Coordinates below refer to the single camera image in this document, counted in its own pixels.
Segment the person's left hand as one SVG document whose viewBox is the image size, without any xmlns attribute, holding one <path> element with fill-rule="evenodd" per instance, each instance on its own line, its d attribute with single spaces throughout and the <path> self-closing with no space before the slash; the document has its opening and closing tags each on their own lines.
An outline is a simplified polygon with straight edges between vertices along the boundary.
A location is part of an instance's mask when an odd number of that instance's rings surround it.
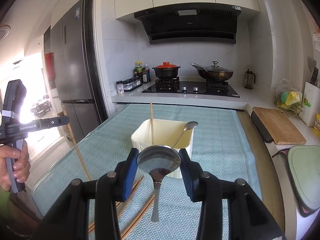
<svg viewBox="0 0 320 240">
<path fill-rule="evenodd" d="M 6 159 L 14 159 L 12 172 L 8 171 Z M 11 190 L 10 174 L 18 183 L 25 183 L 30 175 L 30 162 L 28 153 L 28 144 L 24 140 L 22 149 L 18 150 L 11 146 L 1 145 L 1 188 L 9 192 Z"/>
</svg>

